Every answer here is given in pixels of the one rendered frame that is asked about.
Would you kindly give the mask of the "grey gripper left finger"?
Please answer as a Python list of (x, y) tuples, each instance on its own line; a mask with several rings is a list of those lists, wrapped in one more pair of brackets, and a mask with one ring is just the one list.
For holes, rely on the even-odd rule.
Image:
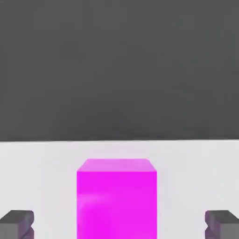
[(11, 210), (0, 219), (0, 239), (34, 239), (33, 211)]

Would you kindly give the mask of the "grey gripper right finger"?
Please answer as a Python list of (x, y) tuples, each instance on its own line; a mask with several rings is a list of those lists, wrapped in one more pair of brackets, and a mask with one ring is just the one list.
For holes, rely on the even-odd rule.
[(239, 239), (239, 218), (229, 210), (205, 212), (205, 239)]

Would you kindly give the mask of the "large magenta box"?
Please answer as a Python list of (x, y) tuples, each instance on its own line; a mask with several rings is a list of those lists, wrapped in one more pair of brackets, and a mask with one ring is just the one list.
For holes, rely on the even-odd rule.
[(77, 171), (77, 239), (157, 239), (148, 159), (88, 159)]

